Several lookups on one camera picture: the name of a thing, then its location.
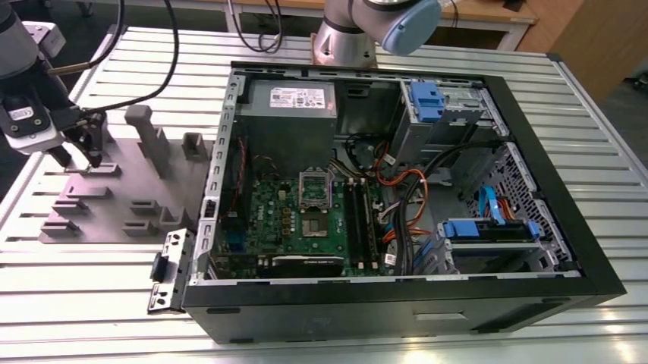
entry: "aluminum profile table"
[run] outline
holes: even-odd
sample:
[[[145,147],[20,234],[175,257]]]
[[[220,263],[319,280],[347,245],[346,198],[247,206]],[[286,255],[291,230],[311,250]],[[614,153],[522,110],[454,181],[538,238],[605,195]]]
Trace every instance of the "aluminum profile table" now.
[[[306,64],[310,40],[288,37],[271,57],[248,51],[229,33],[183,31],[180,41],[171,85],[147,102],[152,121],[168,138],[196,131],[213,139],[229,62]],[[168,30],[129,28],[109,59],[82,74],[72,99],[91,107],[148,93],[164,77],[171,50]],[[145,315],[148,271],[160,244],[38,243],[68,176],[49,157],[33,155],[0,205],[0,362],[648,360],[648,174],[567,69],[543,55],[438,47],[408,57],[378,52],[378,63],[506,79],[628,294],[510,334],[220,346],[187,315]],[[111,132],[135,137],[123,113],[109,111]]]

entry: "blue plastic latch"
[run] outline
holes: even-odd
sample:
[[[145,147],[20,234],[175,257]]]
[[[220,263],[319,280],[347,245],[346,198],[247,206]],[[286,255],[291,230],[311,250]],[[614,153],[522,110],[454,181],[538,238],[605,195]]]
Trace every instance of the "blue plastic latch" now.
[[[434,82],[411,82],[410,97],[414,102],[418,121],[435,123],[441,120],[445,110],[445,97]]]
[[[454,226],[453,226],[451,222],[443,223],[443,232],[445,232],[445,237],[453,237],[454,236]]]
[[[419,249],[418,250],[418,253],[415,254],[415,257],[414,257],[414,268],[421,263],[421,260],[427,255],[427,252],[430,251],[431,248],[433,248],[433,240],[430,239],[430,240],[427,240],[427,243],[423,245],[423,248]]]
[[[478,237],[477,224],[474,221],[451,221],[454,233],[458,237]]]
[[[534,240],[539,239],[539,227],[537,226],[535,221],[529,221],[526,223],[526,226],[529,227],[529,233],[530,236]]]

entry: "wire bundle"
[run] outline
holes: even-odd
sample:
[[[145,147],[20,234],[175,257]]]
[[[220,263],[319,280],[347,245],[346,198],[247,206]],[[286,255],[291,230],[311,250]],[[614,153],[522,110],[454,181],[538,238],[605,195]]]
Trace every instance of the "wire bundle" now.
[[[383,144],[384,144],[384,150],[382,151],[380,158],[375,161],[374,167],[372,167],[372,170],[375,171],[375,178],[378,179],[378,182],[383,186],[391,186],[392,187],[392,186],[396,186],[398,184],[400,184],[408,176],[413,175],[415,177],[419,177],[417,182],[419,182],[423,185],[423,199],[419,203],[418,212],[415,213],[414,218],[410,221],[407,221],[407,228],[411,230],[411,234],[414,234],[414,235],[430,234],[429,231],[414,228],[415,224],[418,223],[418,220],[421,219],[421,216],[423,215],[425,205],[427,203],[427,198],[429,198],[429,189],[427,189],[427,181],[426,181],[427,179],[425,178],[423,172],[421,172],[418,169],[407,169],[392,180],[384,180],[382,178],[380,173],[379,173],[379,166],[382,164],[382,161],[384,160],[386,151],[388,150],[388,143],[384,142]],[[391,229],[384,234],[384,237],[382,237],[382,242],[388,243],[390,241],[394,240],[394,238],[395,238],[395,231],[394,231],[394,229]]]
[[[355,167],[358,170],[358,173],[363,176],[367,176],[367,172],[371,172],[375,169],[375,166],[368,170],[364,171],[364,167],[362,166],[360,162],[358,161],[358,157],[352,153],[352,144],[358,140],[375,140],[375,139],[382,139],[383,135],[375,134],[375,133],[354,133],[348,135],[348,137],[344,140],[344,152],[346,152],[346,157],[348,158],[351,165]],[[378,145],[374,148],[374,157],[378,154],[379,149],[386,145],[384,140],[382,140]]]
[[[453,7],[454,7],[454,13],[453,13],[453,23],[451,27],[457,28],[458,27],[458,8],[457,8],[457,2],[454,0],[450,0],[453,2]]]
[[[270,167],[272,168],[272,171],[270,173],[262,173],[260,179],[263,179],[263,177],[266,177],[266,176],[280,177],[278,170],[276,170],[276,165],[274,164],[274,160],[271,159],[271,157],[268,157],[267,155],[258,155],[256,154],[252,157],[252,160],[256,161],[259,158],[263,159],[264,161],[267,161]]]
[[[359,178],[363,177],[362,173],[351,171],[351,169],[344,165],[344,163],[336,159],[331,158],[331,166],[347,177],[347,178]]]
[[[497,148],[501,146],[501,144],[501,141],[490,140],[485,142],[463,143],[453,146],[443,152],[438,153],[433,160],[427,163],[422,171],[423,179],[426,179],[426,176],[429,176],[434,172],[434,170],[445,163],[445,161],[450,157],[461,153],[463,150],[473,148]],[[414,196],[415,189],[417,184],[411,184],[400,201],[408,201],[408,199]],[[391,219],[395,231],[395,242],[399,252],[395,256],[395,273],[399,275],[411,275],[413,273],[414,247],[411,244],[411,234],[408,231],[410,224],[404,218],[406,214],[407,204],[400,203]]]
[[[227,216],[227,214],[233,210],[233,207],[236,206],[236,200],[239,199],[240,188],[243,186],[244,166],[247,164],[245,163],[247,162],[247,151],[244,149],[243,140],[239,137],[236,138],[236,140],[239,142],[239,149],[240,149],[240,168],[239,168],[239,175],[237,175],[237,178],[236,178],[236,189],[233,190],[232,204],[229,205],[229,209],[227,210],[227,213],[223,216],[220,216],[220,218]]]
[[[497,199],[497,206],[501,208],[503,213],[503,218],[506,220],[515,220],[515,214],[513,213],[513,209],[510,207],[510,203],[507,199]]]
[[[82,110],[82,112],[81,112],[82,117],[88,116],[91,114],[105,112],[108,110],[115,110],[116,108],[124,108],[129,105],[139,104],[140,102],[149,100],[153,97],[156,97],[157,95],[160,95],[161,91],[164,91],[165,87],[169,85],[171,77],[175,74],[175,68],[177,66],[177,57],[179,57],[179,54],[180,54],[180,35],[179,35],[177,20],[175,18],[175,12],[173,12],[173,6],[171,5],[171,0],[161,0],[161,1],[164,2],[164,7],[165,7],[167,13],[169,15],[171,30],[172,30],[172,33],[173,33],[173,55],[172,55],[172,58],[171,58],[169,70],[167,71],[167,75],[165,75],[164,80],[161,81],[161,85],[157,87],[157,89],[155,91],[152,91],[145,96],[136,97],[136,98],[127,100],[124,102],[117,102],[115,104],[101,106],[99,108],[89,108],[89,109]],[[96,57],[96,59],[92,60],[92,61],[82,62],[80,64],[72,64],[72,65],[64,66],[64,67],[52,68],[48,71],[48,73],[52,76],[60,76],[60,75],[64,75],[64,74],[73,74],[76,72],[81,72],[84,70],[88,70],[107,59],[108,55],[111,54],[112,50],[116,47],[119,37],[123,33],[123,20],[125,18],[124,13],[125,13],[125,0],[119,0],[119,2],[117,2],[117,26],[116,26],[116,30],[115,30],[115,35],[112,36],[111,43],[108,44],[108,47],[107,47],[105,51],[101,53],[101,55],[99,57]]]
[[[275,12],[272,5],[270,4],[270,1],[268,0],[264,0],[264,1],[266,1],[266,5],[270,9],[270,13],[272,14],[274,22],[275,22],[276,27],[278,27],[278,35],[274,36],[272,43],[268,46],[263,46],[263,36],[266,35],[266,33],[260,32],[259,36],[258,36],[258,40],[256,40],[258,41],[258,48],[254,48],[250,45],[250,43],[247,42],[247,40],[243,37],[243,33],[240,32],[240,25],[239,25],[239,22],[236,20],[236,16],[233,15],[235,11],[233,11],[232,0],[227,0],[227,5],[228,5],[228,9],[229,9],[229,15],[232,16],[232,23],[233,23],[233,27],[236,28],[236,33],[237,33],[240,41],[243,42],[247,49],[250,49],[252,52],[256,52],[256,53],[266,53],[268,55],[272,55],[282,48],[282,42],[283,42],[282,7],[279,6],[278,0],[274,0],[274,6],[276,7],[276,12]]]

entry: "cable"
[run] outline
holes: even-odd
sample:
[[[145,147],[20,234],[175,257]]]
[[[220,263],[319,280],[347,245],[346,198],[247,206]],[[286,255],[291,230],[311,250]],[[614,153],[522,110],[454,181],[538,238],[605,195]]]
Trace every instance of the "cable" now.
[[[263,46],[263,36],[266,35],[266,32],[262,32],[258,37],[258,45],[259,48],[254,48],[250,43],[247,43],[247,40],[244,40],[243,33],[240,32],[240,25],[236,20],[235,11],[233,11],[233,4],[232,0],[227,0],[227,5],[229,8],[229,15],[232,16],[232,23],[233,27],[236,28],[236,33],[239,35],[240,41],[243,42],[244,46],[256,53],[267,53],[268,55],[272,55],[274,53],[278,52],[278,50],[282,48],[282,42],[283,42],[283,22],[282,22],[282,7],[278,3],[278,0],[274,0],[274,6],[276,6],[276,13],[274,12],[272,5],[270,4],[268,0],[266,1],[266,5],[270,9],[270,13],[272,14],[274,21],[278,26],[278,35],[274,37],[272,44],[270,46],[264,47]]]
[[[450,0],[453,2],[453,7],[454,7],[454,14],[453,14],[453,23],[450,27],[458,28],[458,8],[457,8],[457,2],[454,0]]]
[[[502,142],[499,140],[489,140],[485,142],[471,142],[471,143],[465,143],[465,144],[453,146],[451,148],[449,148],[447,150],[437,154],[433,160],[427,163],[423,169],[423,178],[426,178],[426,176],[429,176],[434,172],[434,170],[443,164],[443,162],[449,159],[449,157],[451,157],[461,151],[466,149],[473,149],[473,148],[495,148],[501,146],[501,144]],[[408,199],[414,195],[415,188],[417,188],[415,184],[410,185],[402,199],[403,201],[408,201]],[[407,213],[407,204],[399,204],[394,213],[392,224],[394,224],[394,231],[395,231],[396,246],[402,247],[400,251],[410,254],[413,252],[413,246],[411,246],[411,235],[408,234],[407,222],[404,218],[406,213]],[[402,263],[403,263],[403,266],[400,270],[404,273],[404,275],[410,275],[413,271],[413,266],[411,264],[407,264],[407,262],[402,262]]]
[[[515,214],[513,213],[507,200],[505,198],[498,198],[497,205],[502,209],[503,218],[506,218],[507,220],[515,220]]]
[[[408,234],[410,235],[430,235],[431,232],[430,231],[426,231],[426,230],[422,230],[422,229],[415,229],[415,228],[410,228],[408,229]],[[382,242],[383,243],[388,243],[390,241],[392,241],[395,239],[395,232],[391,231],[383,238],[382,238]]]
[[[112,38],[111,38],[111,43],[108,43],[108,47],[103,51],[101,55],[96,57],[96,59],[88,62],[70,64],[69,66],[64,66],[64,67],[50,68],[48,70],[48,74],[50,74],[52,76],[74,74],[76,72],[82,72],[84,70],[89,70],[93,66],[100,64],[103,60],[108,57],[108,55],[112,53],[115,47],[117,46],[119,37],[121,36],[121,32],[123,32],[124,18],[125,18],[125,0],[119,0],[117,1],[117,26],[116,26],[115,34],[112,35]]]
[[[171,0],[161,0],[161,1],[164,2],[167,13],[169,14],[171,29],[173,31],[173,57],[171,59],[169,70],[165,74],[164,81],[161,81],[161,85],[157,87],[155,91],[152,91],[145,96],[136,97],[132,100],[117,102],[116,104],[112,104],[108,106],[101,106],[100,108],[89,108],[84,110],[81,113],[81,116],[87,116],[99,112],[105,112],[108,110],[115,110],[116,108],[123,108],[125,106],[139,104],[140,102],[149,100],[155,96],[157,96],[161,93],[161,91],[164,91],[165,87],[169,85],[171,77],[175,74],[175,67],[177,66],[177,56],[180,55],[180,34],[177,31],[177,20],[175,19],[175,12],[173,12],[173,7],[171,6]]]
[[[228,213],[233,210],[233,207],[236,205],[236,200],[239,199],[239,193],[240,193],[240,187],[243,184],[243,177],[244,177],[244,165],[245,165],[245,160],[247,160],[247,151],[244,148],[243,140],[237,138],[239,142],[239,148],[240,148],[240,168],[239,168],[239,176],[236,178],[236,189],[233,190],[233,197],[232,197],[232,204],[229,205],[229,209],[224,213],[220,218],[228,215]]]
[[[276,165],[274,164],[274,160],[271,159],[271,157],[268,157],[267,155],[258,155],[256,154],[252,157],[252,160],[256,161],[256,158],[264,159],[270,163],[270,167],[272,167],[272,169],[276,171]]]
[[[408,203],[410,205],[413,203],[422,203],[425,200],[423,200],[423,197],[421,198],[417,198],[417,199],[413,199]],[[378,213],[378,222],[380,224],[387,224],[387,221],[386,221],[386,216],[394,212],[395,208],[398,207],[400,201],[395,201],[382,212]]]
[[[346,152],[346,157],[348,158],[351,165],[355,167],[358,170],[358,173],[362,176],[366,176],[366,172],[372,171],[375,168],[372,167],[368,171],[363,168],[362,163],[358,161],[358,157],[352,153],[352,145],[351,143],[355,143],[355,140],[375,140],[375,139],[382,139],[384,136],[382,134],[376,133],[352,133],[348,135],[348,137],[344,140],[344,152]],[[378,145],[374,148],[374,156],[376,154],[376,151],[379,150],[380,146],[386,144],[386,141],[382,140]]]
[[[356,173],[355,171],[351,171],[343,161],[340,161],[336,158],[331,158],[331,165],[335,167],[335,169],[348,178],[358,178],[362,177],[362,174]]]
[[[414,218],[413,218],[410,221],[407,221],[407,228],[411,228],[411,226],[414,226],[414,225],[418,223],[418,220],[419,220],[419,219],[421,219],[421,217],[423,216],[425,205],[426,205],[426,203],[427,203],[427,198],[429,198],[427,181],[426,181],[426,178],[425,178],[425,176],[423,176],[423,172],[421,172],[418,169],[408,169],[408,170],[406,170],[406,171],[404,171],[404,172],[400,174],[400,176],[404,176],[404,177],[406,177],[406,176],[407,176],[407,175],[410,175],[410,174],[415,174],[415,175],[418,175],[418,176],[419,176],[419,180],[418,180],[418,182],[421,182],[421,183],[423,184],[423,192],[425,192],[425,193],[423,193],[423,200],[422,200],[421,205],[419,205],[419,208],[418,208],[418,212],[415,213]],[[402,201],[410,201],[410,199],[411,199],[411,196],[410,196],[407,199],[402,199]],[[383,239],[391,240],[391,239],[395,237],[395,235],[392,235],[392,233],[394,233],[394,230],[390,230],[390,231],[386,233],[386,235],[384,235]]]

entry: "metal chassis frame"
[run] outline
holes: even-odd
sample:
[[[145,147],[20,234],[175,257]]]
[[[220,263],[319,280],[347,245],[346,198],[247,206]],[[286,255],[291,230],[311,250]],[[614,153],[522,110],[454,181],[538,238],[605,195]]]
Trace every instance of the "metal chassis frame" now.
[[[406,284],[364,283],[364,284],[267,284],[267,285],[235,285],[235,286],[203,286],[199,282],[196,269],[199,265],[207,266],[203,260],[208,255],[208,246],[199,239],[200,247],[193,250],[193,264],[191,267],[189,285],[185,287],[183,308],[199,307],[232,307],[259,306],[280,304],[330,304],[330,303],[367,303],[390,302],[394,300],[469,300],[505,297],[537,297],[541,300],[553,298],[580,297],[584,306],[592,306],[625,293],[618,277],[612,269],[602,249],[596,242],[592,231],[570,198],[565,184],[550,163],[549,156],[542,149],[525,115],[514,100],[513,94],[501,77],[479,76],[469,74],[437,74],[423,71],[380,71],[356,70],[350,68],[330,68],[311,65],[294,64],[254,64],[232,62],[232,68],[244,69],[237,71],[229,79],[228,95],[223,105],[223,117],[220,126],[224,127],[216,137],[215,153],[217,148],[227,146],[229,131],[227,125],[236,103],[236,95],[240,94],[236,80],[240,77],[258,77],[264,79],[303,79],[316,77],[319,72],[326,73],[330,79],[344,79],[351,76],[364,79],[384,79],[380,74],[388,74],[391,80],[411,79],[451,79],[454,77],[479,80],[489,89],[493,103],[499,110],[503,122],[511,132],[511,138],[521,152],[521,157],[529,167],[533,179],[537,183],[537,196],[547,201],[554,214],[554,220],[562,229],[562,237],[569,243],[573,255],[577,259],[577,268],[582,277],[570,279],[537,278],[533,280],[467,280],[467,281],[435,281],[433,289],[430,282],[408,281]],[[209,194],[207,189],[205,199],[217,199],[216,194]],[[215,230],[215,219],[208,224],[200,224],[199,236],[208,227]],[[566,300],[550,314],[566,309],[573,301]]]

